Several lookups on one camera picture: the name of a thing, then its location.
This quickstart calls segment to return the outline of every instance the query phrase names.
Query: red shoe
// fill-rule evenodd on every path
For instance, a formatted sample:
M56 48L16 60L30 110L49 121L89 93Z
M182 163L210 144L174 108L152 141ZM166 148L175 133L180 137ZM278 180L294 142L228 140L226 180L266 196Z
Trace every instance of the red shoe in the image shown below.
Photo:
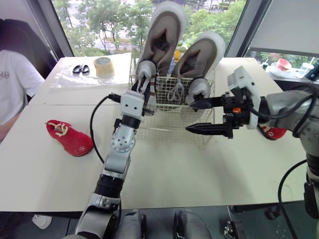
M272 128L262 125L258 125L258 129L263 134L263 136L269 140L279 139L287 132L285 128Z
M52 119L46 123L46 129L73 156L83 156L93 148L91 137L76 131L69 123Z

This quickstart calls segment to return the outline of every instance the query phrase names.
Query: green foliage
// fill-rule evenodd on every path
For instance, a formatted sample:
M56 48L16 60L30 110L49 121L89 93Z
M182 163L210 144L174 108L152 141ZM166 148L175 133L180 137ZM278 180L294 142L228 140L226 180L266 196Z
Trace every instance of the green foliage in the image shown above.
M65 30L65 34L75 56L93 56L93 54L98 53L94 47L96 35L91 33L89 29L73 27Z
M202 9L205 0L187 0L183 6L188 24L183 36L190 46L199 34L207 30L219 33L229 44L246 0L238 0L229 5L229 9L220 13L209 13ZM125 30L127 37L140 48L145 44L153 3L151 0L137 0L133 6L121 4L121 0L82 0L76 18L80 25L71 23L68 12L68 0L52 0L65 34L76 56L109 54L106 42L114 43L119 50L119 32ZM96 39L100 38L104 51L95 48Z
M213 30L220 34L224 38L226 45L228 45L245 3L245 0L236 1L229 6L227 11L220 13L208 13L204 9L193 13L184 35L187 45L192 44L200 33L207 30Z
M153 4L150 0L138 0L136 5L129 10L127 21L128 37L132 37L132 43L143 46L147 38Z
M269 52L248 52L246 54L248 57L254 57L260 63L265 62L271 65L274 62L277 62L280 58L284 58L289 61L293 68L300 68L304 62L310 62L312 60L311 56L300 56L300 55L290 55L290 54L281 54L281 53L269 53Z
M68 8L70 7L69 0L52 0L55 11L62 24L73 27Z
M119 31L128 22L127 9L128 5L121 4L120 0L84 0L79 7L81 15L78 18L82 24L88 23L89 28L100 36L105 51L107 32L118 50Z

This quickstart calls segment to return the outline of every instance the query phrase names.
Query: white table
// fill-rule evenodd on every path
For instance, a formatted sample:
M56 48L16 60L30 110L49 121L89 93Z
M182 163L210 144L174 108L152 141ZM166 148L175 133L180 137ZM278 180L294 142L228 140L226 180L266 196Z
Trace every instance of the white table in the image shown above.
M127 88L130 75L131 54L117 54L107 56L113 62L114 72L118 74L118 84L92 87L54 88L59 73L64 70L71 75L74 66L86 63L90 67L90 74L95 75L93 61L97 57L65 57L61 58L48 75L41 89L30 101L30 105L96 105L103 97L111 92L123 94ZM104 105L116 105L112 101L105 101Z
M217 96L227 91L226 77L240 65L254 77L261 95L280 91L254 59L229 58L216 68ZM53 93L48 97L54 102ZM0 145L0 211L81 211L86 205L101 170L99 159L93 151L78 158L67 154L48 135L44 123L58 119L88 134L94 106L67 105L65 99L62 106L27 106ZM96 113L94 129L102 155L107 154L118 116L116 105L103 105ZM221 118L222 109L216 109L216 122ZM290 132L270 141L243 127L234 131L234 139L215 136L201 151L189 144L139 140L131 157L123 208L161 208L276 202L281 177L304 159L305 152ZM305 173L304 165L287 178L284 200L303 199Z

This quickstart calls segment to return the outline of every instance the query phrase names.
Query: white wire basket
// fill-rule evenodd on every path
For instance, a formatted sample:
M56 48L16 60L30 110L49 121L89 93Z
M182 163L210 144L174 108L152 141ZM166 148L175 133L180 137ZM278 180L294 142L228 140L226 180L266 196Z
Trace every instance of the white wire basket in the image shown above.
M136 62L131 64L129 89L135 82L135 66ZM215 93L215 72L211 71L206 75L211 91L210 97L214 97ZM182 78L185 94L193 79ZM214 123L214 109L198 110L195 112L192 108L185 105L183 97L181 102L168 101L167 94L177 82L177 78L173 77L157 77L156 97L157 107L153 116L145 116L144 122L140 124L140 128L136 135L137 139L152 140L157 143L183 142L195 144L199 149L206 147L212 136L194 134L185 129L186 126L209 122Z

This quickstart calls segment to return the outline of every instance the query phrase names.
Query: pink cup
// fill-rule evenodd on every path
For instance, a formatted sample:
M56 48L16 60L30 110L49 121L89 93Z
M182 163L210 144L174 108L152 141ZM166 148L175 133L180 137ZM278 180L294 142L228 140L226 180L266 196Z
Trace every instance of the pink cup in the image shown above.
M282 71L289 71L292 66L290 64L289 61L283 59L283 58L280 58L277 63L276 63L276 67Z

